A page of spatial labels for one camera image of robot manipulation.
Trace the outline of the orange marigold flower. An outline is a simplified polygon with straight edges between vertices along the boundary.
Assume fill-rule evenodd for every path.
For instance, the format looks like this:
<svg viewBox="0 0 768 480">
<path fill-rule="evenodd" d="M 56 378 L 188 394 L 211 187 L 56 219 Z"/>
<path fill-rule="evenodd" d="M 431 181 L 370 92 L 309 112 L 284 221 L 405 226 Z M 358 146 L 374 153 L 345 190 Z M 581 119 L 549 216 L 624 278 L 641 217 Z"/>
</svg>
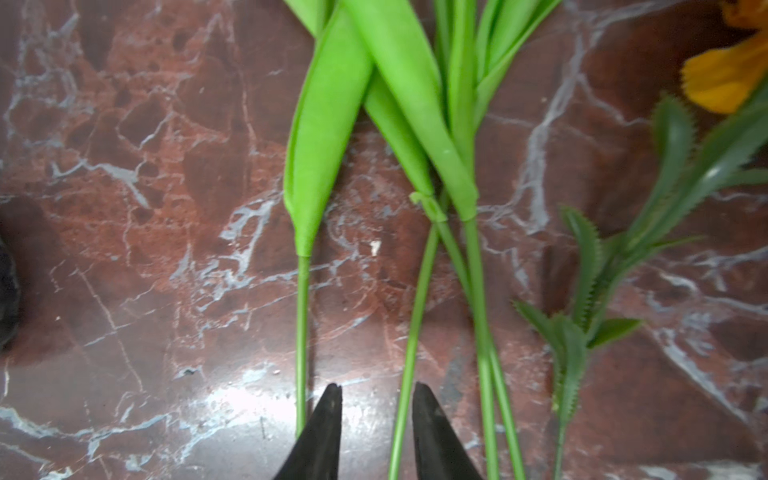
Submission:
<svg viewBox="0 0 768 480">
<path fill-rule="evenodd" d="M 606 315 L 613 294 L 628 273 L 675 246 L 668 234 L 706 197 L 724 188 L 760 185 L 764 168 L 749 162 L 767 143 L 767 4 L 723 1 L 726 25 L 751 31 L 730 46 L 707 50 L 681 67 L 685 99 L 723 120 L 702 139 L 682 99 L 663 95 L 655 105 L 651 133 L 659 160 L 658 178 L 629 228 L 606 239 L 579 210 L 561 209 L 579 247 L 577 289 L 568 312 L 547 315 L 517 301 L 517 312 L 550 346 L 553 365 L 552 411 L 558 434 L 552 476 L 562 476 L 567 428 L 592 350 L 622 339 L 642 322 Z"/>
</svg>

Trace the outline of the pale cream tulip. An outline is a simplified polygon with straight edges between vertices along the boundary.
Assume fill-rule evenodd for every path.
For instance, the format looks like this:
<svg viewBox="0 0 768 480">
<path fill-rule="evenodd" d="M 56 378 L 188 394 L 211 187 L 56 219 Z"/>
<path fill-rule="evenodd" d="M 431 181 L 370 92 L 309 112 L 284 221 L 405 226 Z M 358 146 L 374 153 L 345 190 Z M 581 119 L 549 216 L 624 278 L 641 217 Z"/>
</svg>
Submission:
<svg viewBox="0 0 768 480">
<path fill-rule="evenodd" d="M 437 26 L 435 48 L 446 82 L 443 99 L 447 125 L 465 163 L 462 176 L 469 184 L 476 182 L 475 136 L 490 101 L 517 52 L 557 5 L 555 1 L 490 1 L 483 10 L 479 10 L 474 1 L 437 1 L 434 4 Z M 440 245 L 448 252 L 470 303 L 478 360 L 486 365 L 479 372 L 479 383 L 488 474 L 492 479 L 500 476 L 492 429 L 495 420 L 500 418 L 505 427 L 514 476 L 517 479 L 526 476 L 512 402 L 488 321 L 478 227 L 475 221 L 466 221 L 463 226 L 467 235 L 465 252 L 460 251 L 450 228 L 443 222 L 432 224 L 425 245 L 392 437 L 388 470 L 391 479 L 399 475 L 409 411 L 406 404 L 412 397 L 410 387 L 414 380 L 419 335 Z"/>
</svg>

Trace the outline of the yellow tulip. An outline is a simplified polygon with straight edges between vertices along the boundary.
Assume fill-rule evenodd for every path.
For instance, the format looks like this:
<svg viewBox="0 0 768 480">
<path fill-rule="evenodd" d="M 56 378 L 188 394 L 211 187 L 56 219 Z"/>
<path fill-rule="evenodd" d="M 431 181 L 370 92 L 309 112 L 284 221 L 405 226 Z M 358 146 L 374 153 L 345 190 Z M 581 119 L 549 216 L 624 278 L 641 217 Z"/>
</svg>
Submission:
<svg viewBox="0 0 768 480">
<path fill-rule="evenodd" d="M 446 82 L 436 53 L 407 1 L 338 1 L 373 60 L 360 110 L 389 143 L 431 224 L 443 222 L 462 252 L 464 222 L 475 221 L 479 193 L 463 178 L 443 99 Z"/>
</svg>

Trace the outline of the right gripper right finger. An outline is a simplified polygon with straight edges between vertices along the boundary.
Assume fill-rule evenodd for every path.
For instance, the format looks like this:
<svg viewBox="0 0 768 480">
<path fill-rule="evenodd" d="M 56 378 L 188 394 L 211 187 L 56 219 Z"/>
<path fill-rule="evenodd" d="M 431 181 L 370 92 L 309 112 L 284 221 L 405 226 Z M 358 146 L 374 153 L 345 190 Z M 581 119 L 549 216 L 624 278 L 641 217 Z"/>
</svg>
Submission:
<svg viewBox="0 0 768 480">
<path fill-rule="evenodd" d="M 434 393 L 417 382 L 412 399 L 412 424 L 419 480 L 482 480 Z"/>
</svg>

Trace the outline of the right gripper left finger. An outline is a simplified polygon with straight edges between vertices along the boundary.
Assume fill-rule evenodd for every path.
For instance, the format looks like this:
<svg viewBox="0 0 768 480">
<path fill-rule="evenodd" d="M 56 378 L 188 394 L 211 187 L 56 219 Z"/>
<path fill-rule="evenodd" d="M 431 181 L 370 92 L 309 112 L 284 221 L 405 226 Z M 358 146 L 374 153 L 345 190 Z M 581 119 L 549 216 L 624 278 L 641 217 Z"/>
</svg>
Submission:
<svg viewBox="0 0 768 480">
<path fill-rule="evenodd" d="M 275 480 L 337 480 L 342 387 L 328 384 Z"/>
</svg>

